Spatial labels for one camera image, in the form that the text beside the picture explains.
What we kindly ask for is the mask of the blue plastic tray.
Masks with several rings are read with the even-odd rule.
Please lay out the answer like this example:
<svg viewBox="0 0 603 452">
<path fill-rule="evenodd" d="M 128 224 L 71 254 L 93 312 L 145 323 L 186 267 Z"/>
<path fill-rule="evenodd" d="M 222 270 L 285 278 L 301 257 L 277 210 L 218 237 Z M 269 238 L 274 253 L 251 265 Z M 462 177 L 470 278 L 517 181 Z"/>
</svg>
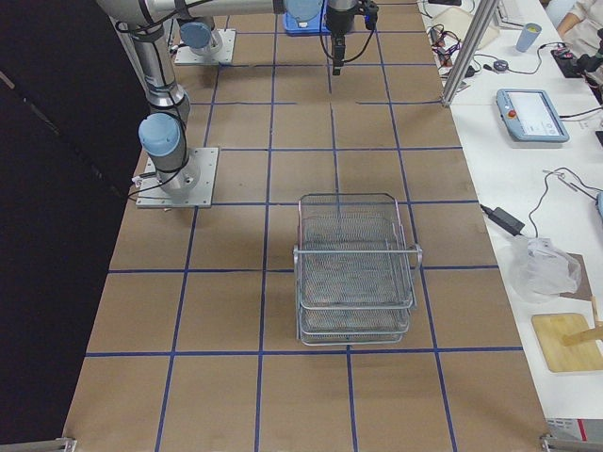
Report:
<svg viewBox="0 0 603 452">
<path fill-rule="evenodd" d="M 319 14 L 308 22 L 298 23 L 289 13 L 286 13 L 283 15 L 283 27 L 289 36 L 316 36 L 330 33 L 325 23 L 320 21 Z"/>
</svg>

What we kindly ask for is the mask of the round puck device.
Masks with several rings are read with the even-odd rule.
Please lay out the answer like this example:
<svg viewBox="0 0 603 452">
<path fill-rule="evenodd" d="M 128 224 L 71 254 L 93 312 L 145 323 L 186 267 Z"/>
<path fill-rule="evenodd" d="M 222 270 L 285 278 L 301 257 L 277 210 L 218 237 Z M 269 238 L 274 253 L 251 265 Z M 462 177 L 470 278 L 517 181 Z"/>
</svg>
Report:
<svg viewBox="0 0 603 452">
<path fill-rule="evenodd" d="M 495 60 L 492 64 L 492 69 L 496 73 L 505 73 L 509 70 L 509 63 L 502 59 Z"/>
</svg>

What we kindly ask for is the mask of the blue cup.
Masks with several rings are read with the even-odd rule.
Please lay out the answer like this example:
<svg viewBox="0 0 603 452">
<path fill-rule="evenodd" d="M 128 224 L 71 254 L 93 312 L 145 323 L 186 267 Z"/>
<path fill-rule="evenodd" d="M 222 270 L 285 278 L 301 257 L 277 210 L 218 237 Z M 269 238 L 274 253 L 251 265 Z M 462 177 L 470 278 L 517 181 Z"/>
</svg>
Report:
<svg viewBox="0 0 603 452">
<path fill-rule="evenodd" d="M 515 44 L 515 50 L 525 53 L 534 44 L 541 34 L 542 27 L 535 23 L 527 23 L 523 26 L 521 33 Z"/>
</svg>

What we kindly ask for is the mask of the blue teach pendant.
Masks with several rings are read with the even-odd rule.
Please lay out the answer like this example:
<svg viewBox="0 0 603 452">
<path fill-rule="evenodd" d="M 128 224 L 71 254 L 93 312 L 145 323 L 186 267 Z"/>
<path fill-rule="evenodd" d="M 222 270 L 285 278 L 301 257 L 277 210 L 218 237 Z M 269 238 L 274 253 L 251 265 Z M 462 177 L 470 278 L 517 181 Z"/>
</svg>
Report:
<svg viewBox="0 0 603 452">
<path fill-rule="evenodd" d="M 565 143 L 570 139 L 561 117 L 542 89 L 499 89 L 496 104 L 514 141 Z"/>
</svg>

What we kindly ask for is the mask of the black power adapter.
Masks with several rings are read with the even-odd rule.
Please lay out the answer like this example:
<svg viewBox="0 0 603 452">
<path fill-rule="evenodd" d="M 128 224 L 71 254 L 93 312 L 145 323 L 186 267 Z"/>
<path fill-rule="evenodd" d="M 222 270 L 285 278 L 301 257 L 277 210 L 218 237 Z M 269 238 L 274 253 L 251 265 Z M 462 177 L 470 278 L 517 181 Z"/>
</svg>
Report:
<svg viewBox="0 0 603 452">
<path fill-rule="evenodd" d="M 481 205 L 481 210 L 491 221 L 502 228 L 505 232 L 512 236 L 521 235 L 521 231 L 525 227 L 525 224 L 506 212 L 504 209 L 500 207 L 492 209 L 485 205 Z"/>
</svg>

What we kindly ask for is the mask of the clear plastic bag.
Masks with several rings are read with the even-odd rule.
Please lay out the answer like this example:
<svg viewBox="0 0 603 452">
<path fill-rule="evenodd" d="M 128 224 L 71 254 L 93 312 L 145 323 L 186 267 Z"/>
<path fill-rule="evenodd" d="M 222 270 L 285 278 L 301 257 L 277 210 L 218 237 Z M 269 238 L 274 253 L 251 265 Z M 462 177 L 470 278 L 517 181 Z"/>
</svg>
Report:
<svg viewBox="0 0 603 452">
<path fill-rule="evenodd" d="M 578 291 L 582 281 L 579 261 L 549 238 L 516 236 L 510 250 L 511 286 L 525 301 L 543 303 Z"/>
</svg>

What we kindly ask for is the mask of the wooden board stand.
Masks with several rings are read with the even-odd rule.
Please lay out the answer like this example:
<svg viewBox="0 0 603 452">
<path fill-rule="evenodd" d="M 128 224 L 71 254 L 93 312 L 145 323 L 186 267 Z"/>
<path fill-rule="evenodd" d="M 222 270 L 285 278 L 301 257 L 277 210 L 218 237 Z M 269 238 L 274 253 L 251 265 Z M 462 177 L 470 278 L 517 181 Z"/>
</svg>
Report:
<svg viewBox="0 0 603 452">
<path fill-rule="evenodd" d="M 591 297 L 594 326 L 576 313 L 534 315 L 531 325 L 552 373 L 601 371 L 602 320 L 595 297 Z"/>
</svg>

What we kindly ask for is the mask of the aluminium frame post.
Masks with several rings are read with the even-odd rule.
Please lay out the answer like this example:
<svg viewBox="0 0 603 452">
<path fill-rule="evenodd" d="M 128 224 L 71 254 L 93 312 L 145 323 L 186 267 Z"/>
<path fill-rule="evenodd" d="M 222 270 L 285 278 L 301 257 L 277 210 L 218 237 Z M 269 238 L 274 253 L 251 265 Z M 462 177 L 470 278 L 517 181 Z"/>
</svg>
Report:
<svg viewBox="0 0 603 452">
<path fill-rule="evenodd" d="M 449 107 L 452 104 L 452 101 L 465 78 L 471 60 L 478 49 L 478 45 L 481 43 L 481 39 L 493 19 L 497 3 L 498 0 L 483 0 L 479 2 L 476 14 L 465 34 L 461 50 L 457 55 L 452 70 L 444 85 L 441 99 L 443 106 Z"/>
</svg>

